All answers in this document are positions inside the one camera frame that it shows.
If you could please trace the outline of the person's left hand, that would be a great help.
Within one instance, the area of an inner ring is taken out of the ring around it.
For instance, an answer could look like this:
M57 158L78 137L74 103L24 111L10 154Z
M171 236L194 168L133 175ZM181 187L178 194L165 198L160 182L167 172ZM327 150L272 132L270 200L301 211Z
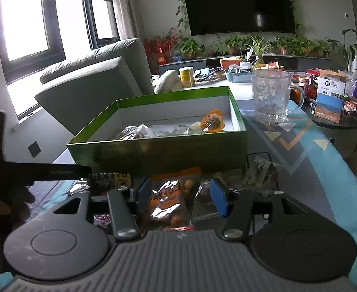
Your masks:
M0 190L0 215L14 216L19 220L26 220L30 216L29 204L33 204L35 197L28 187L12 187Z

